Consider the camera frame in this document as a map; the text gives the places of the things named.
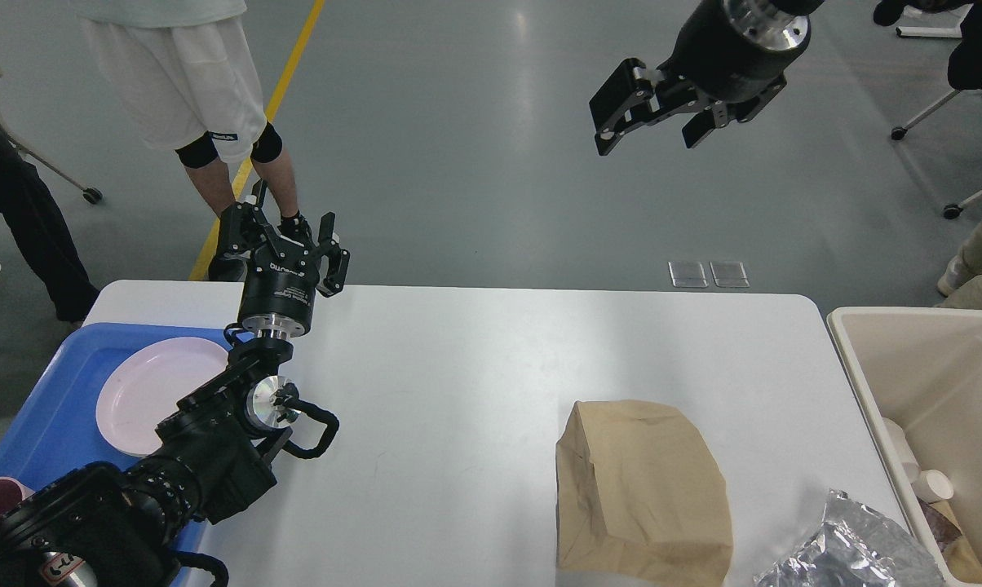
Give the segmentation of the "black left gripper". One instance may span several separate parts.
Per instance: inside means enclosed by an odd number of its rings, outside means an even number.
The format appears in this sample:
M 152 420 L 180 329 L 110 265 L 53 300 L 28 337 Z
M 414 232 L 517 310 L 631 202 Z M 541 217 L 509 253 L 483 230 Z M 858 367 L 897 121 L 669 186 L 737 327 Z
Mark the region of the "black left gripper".
M 282 238 L 263 212 L 267 192 L 268 182 L 260 179 L 251 200 L 238 201 L 220 215 L 216 268 L 241 270 L 246 264 L 237 316 L 241 327 L 280 338 L 303 337 L 311 331 L 316 291 L 325 298 L 341 293 L 351 254 L 334 231 L 334 212 L 321 217 L 311 248 Z

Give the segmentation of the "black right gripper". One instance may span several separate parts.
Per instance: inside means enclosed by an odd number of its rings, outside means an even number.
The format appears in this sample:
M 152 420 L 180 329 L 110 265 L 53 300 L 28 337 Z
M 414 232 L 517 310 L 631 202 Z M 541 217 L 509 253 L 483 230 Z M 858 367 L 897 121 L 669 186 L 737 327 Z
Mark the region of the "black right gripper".
M 808 48 L 811 12 L 809 1 L 699 2 L 661 69 L 626 57 L 589 100 L 598 154 L 609 155 L 629 131 L 688 110 L 686 81 L 700 108 L 682 129 L 686 148 L 752 121 L 788 86 L 783 71 Z

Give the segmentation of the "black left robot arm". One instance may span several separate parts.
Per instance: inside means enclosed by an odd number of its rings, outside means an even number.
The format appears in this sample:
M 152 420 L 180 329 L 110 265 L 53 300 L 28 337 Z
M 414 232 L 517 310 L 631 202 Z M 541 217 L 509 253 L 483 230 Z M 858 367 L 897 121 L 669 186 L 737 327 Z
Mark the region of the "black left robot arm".
M 93 461 L 0 514 L 0 586 L 170 586 L 183 568 L 226 586 L 226 565 L 175 549 L 189 523 L 219 523 L 277 483 L 286 452 L 322 457 L 338 417 L 300 397 L 279 368 L 311 331 L 316 297 L 341 293 L 351 259 L 334 231 L 289 238 L 263 214 L 267 184 L 220 216 L 218 253 L 245 264 L 228 363 L 156 426 L 159 449 L 129 468 Z

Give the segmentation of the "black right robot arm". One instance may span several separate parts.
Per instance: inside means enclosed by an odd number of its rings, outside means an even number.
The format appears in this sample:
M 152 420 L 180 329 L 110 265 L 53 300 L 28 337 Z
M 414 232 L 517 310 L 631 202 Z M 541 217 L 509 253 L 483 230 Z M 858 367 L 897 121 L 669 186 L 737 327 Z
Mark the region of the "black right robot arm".
M 630 131 L 680 114 L 686 148 L 755 119 L 783 89 L 783 72 L 811 40 L 820 1 L 701 1 L 656 68 L 628 57 L 589 100 L 595 145 L 609 155 Z

